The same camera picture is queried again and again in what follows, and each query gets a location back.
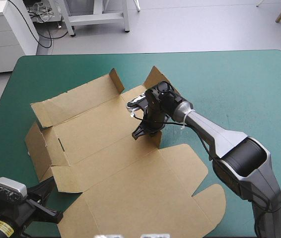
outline cardboard box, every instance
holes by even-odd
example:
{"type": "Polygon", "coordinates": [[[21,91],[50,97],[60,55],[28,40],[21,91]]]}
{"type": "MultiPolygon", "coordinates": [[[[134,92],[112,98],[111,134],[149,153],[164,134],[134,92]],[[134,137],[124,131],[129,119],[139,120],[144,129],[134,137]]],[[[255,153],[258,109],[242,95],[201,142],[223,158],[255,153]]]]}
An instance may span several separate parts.
{"type": "Polygon", "coordinates": [[[31,105],[45,128],[34,123],[25,139],[39,180],[53,175],[60,192],[82,192],[58,225],[63,238],[201,238],[221,221],[219,184],[192,197],[208,169],[189,145],[159,149],[161,133],[137,141],[131,136],[140,121],[126,103],[162,80],[153,67],[143,85],[122,93],[113,69],[31,105]]]}

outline warning label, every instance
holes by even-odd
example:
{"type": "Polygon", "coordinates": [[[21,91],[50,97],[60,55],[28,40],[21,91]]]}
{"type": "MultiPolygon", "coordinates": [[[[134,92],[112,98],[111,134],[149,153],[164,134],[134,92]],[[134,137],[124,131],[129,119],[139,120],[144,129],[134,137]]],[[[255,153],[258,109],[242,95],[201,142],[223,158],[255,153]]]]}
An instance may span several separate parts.
{"type": "Polygon", "coordinates": [[[13,234],[13,228],[6,222],[0,221],[0,231],[2,231],[8,238],[13,234]]]}

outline white object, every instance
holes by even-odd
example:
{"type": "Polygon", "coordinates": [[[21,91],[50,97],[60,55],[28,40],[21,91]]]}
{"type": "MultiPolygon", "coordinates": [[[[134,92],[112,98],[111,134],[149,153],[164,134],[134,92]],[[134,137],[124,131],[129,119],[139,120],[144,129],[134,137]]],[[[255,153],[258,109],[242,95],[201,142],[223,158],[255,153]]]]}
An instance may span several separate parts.
{"type": "MultiPolygon", "coordinates": [[[[49,19],[45,22],[51,22],[51,21],[61,21],[61,13],[60,13],[60,8],[56,5],[55,0],[43,0],[43,4],[51,10],[51,15],[49,16],[49,19]]],[[[38,17],[33,17],[31,19],[33,22],[40,22],[42,23],[42,20],[38,17]]]]}
{"type": "Polygon", "coordinates": [[[56,0],[58,3],[62,16],[64,18],[67,30],[71,36],[74,36],[74,26],[93,25],[123,21],[125,24],[125,31],[130,31],[129,14],[127,8],[127,0],[122,0],[122,12],[103,13],[103,0],[94,0],[92,15],[71,16],[68,8],[67,0],[56,0]]]}
{"type": "MultiPolygon", "coordinates": [[[[37,31],[22,1],[12,0],[25,17],[36,39],[37,31]]],[[[22,56],[35,55],[38,43],[31,35],[18,10],[7,0],[0,0],[0,72],[12,71],[22,56]]]]}
{"type": "Polygon", "coordinates": [[[264,0],[260,0],[259,3],[256,6],[259,6],[262,4],[262,2],[264,2],[264,0]]]}

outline green tabletop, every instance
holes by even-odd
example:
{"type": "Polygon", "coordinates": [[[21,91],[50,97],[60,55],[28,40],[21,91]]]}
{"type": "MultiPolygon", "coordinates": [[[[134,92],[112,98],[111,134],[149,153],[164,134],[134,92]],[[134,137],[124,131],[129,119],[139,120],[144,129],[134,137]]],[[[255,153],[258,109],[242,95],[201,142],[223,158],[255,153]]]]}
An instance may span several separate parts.
{"type": "MultiPolygon", "coordinates": [[[[196,111],[217,124],[257,138],[272,153],[281,186],[281,51],[22,57],[0,99],[0,177],[35,185],[37,177],[24,137],[35,120],[29,104],[51,98],[116,68],[126,90],[143,83],[156,65],[193,102],[196,111]]],[[[166,126],[161,147],[188,143],[209,169],[198,192],[215,176],[208,156],[189,129],[166,126]]],[[[223,220],[209,236],[254,236],[251,204],[225,187],[223,220]]],[[[77,194],[57,193],[49,206],[66,209],[77,194]]],[[[55,225],[33,223],[33,236],[58,235],[55,225]]]]}

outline cardboard flap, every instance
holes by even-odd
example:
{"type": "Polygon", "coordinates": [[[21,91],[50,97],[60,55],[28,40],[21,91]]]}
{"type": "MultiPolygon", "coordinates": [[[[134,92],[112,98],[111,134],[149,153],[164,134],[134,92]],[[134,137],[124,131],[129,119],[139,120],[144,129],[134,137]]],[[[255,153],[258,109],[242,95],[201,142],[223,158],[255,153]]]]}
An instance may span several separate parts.
{"type": "Polygon", "coordinates": [[[53,127],[50,127],[42,132],[46,144],[47,150],[50,156],[52,166],[69,166],[67,156],[64,152],[64,148],[60,138],[56,136],[53,127]]]}
{"type": "Polygon", "coordinates": [[[117,73],[94,79],[54,98],[31,105],[42,127],[62,123],[114,97],[124,89],[117,73]]]}
{"type": "Polygon", "coordinates": [[[187,144],[159,150],[191,196],[208,174],[208,168],[187,144]]]}
{"type": "Polygon", "coordinates": [[[213,230],[225,213],[226,202],[223,187],[217,183],[213,184],[193,198],[212,223],[211,230],[213,230]]]}
{"type": "Polygon", "coordinates": [[[75,173],[69,166],[51,167],[59,192],[79,193],[82,189],[79,187],[75,173]]]}
{"type": "Polygon", "coordinates": [[[99,235],[95,219],[83,195],[64,212],[58,229],[63,238],[93,238],[99,235]]]}
{"type": "Polygon", "coordinates": [[[156,66],[153,66],[147,79],[144,82],[144,87],[146,89],[151,88],[152,86],[155,86],[161,81],[166,81],[170,83],[170,81],[166,78],[164,74],[162,74],[156,66]]]}
{"type": "Polygon", "coordinates": [[[47,150],[46,141],[37,123],[32,124],[26,135],[25,142],[35,167],[37,177],[41,180],[50,167],[51,160],[47,150]]]}

